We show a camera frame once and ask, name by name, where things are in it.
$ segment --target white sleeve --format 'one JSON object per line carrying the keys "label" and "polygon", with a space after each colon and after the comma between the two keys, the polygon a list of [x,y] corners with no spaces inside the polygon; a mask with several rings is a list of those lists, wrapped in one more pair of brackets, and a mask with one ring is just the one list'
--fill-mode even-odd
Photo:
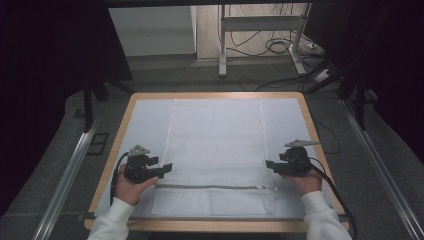
{"label": "white sleeve", "polygon": [[303,219],[308,225],[308,240],[344,240],[352,239],[339,221],[337,212],[330,208],[321,191],[302,196],[306,216]]}
{"label": "white sleeve", "polygon": [[113,198],[109,211],[105,215],[98,216],[94,221],[88,239],[126,239],[129,233],[127,222],[133,211],[133,206]]}

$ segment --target hand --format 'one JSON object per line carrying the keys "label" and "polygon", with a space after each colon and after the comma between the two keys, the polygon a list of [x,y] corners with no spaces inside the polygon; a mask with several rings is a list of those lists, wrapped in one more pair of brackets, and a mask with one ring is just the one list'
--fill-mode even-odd
{"label": "hand", "polygon": [[303,177],[283,175],[282,177],[294,182],[302,196],[310,192],[321,191],[322,189],[322,177],[314,170],[309,171]]}
{"label": "hand", "polygon": [[118,178],[116,180],[115,197],[122,201],[135,205],[140,198],[140,194],[148,187],[155,185],[159,180],[158,177],[150,178],[149,180],[135,184],[124,177],[125,167],[127,164],[122,164],[119,167]]}

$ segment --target person's left hand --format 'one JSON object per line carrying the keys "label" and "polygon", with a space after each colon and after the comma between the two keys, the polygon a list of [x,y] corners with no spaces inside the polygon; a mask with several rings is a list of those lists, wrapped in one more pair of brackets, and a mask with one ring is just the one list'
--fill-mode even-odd
{"label": "person's left hand", "polygon": [[158,177],[150,178],[149,180],[135,184],[124,177],[124,172],[127,164],[122,164],[119,167],[119,172],[115,187],[115,197],[134,206],[137,204],[140,194],[148,187],[155,185],[159,180]]}

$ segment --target sleeve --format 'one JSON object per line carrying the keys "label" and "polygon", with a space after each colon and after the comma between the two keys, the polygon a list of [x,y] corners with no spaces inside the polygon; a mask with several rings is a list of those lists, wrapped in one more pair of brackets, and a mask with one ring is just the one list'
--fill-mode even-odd
{"label": "sleeve", "polygon": [[113,198],[113,204],[105,215],[98,216],[91,228],[89,240],[126,239],[129,233],[128,219],[134,207]]}
{"label": "sleeve", "polygon": [[306,216],[303,219],[308,225],[308,240],[344,240],[352,239],[339,221],[335,210],[330,208],[321,191],[302,196]]}

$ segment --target desk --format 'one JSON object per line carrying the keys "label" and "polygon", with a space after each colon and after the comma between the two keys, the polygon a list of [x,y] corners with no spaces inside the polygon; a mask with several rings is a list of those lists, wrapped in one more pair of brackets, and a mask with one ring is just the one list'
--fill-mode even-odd
{"label": "desk", "polygon": [[[134,94],[127,106],[126,112],[119,127],[117,136],[112,146],[108,161],[103,170],[102,177],[99,181],[96,193],[93,197],[89,213],[94,213],[97,209],[103,190],[108,184],[111,172],[114,169],[118,152],[120,151],[123,138],[128,127],[133,108],[137,100],[149,99],[264,99],[264,98],[296,98],[299,102],[303,118],[307,125],[307,131],[312,140],[318,140],[318,136],[314,125],[312,123],[311,115],[309,114],[306,101],[300,93],[234,93],[234,92],[220,92],[220,93],[137,93]],[[323,150],[320,145],[314,146],[314,151],[318,159],[331,177],[331,172],[325,159]],[[330,197],[334,204],[334,209],[338,213],[343,213],[341,205],[338,203],[335,196],[331,193]],[[91,228],[94,220],[85,220],[85,227]],[[296,220],[276,220],[276,219],[130,219],[129,228],[131,230],[141,231],[172,231],[172,232],[305,232],[306,226],[301,219]]]}

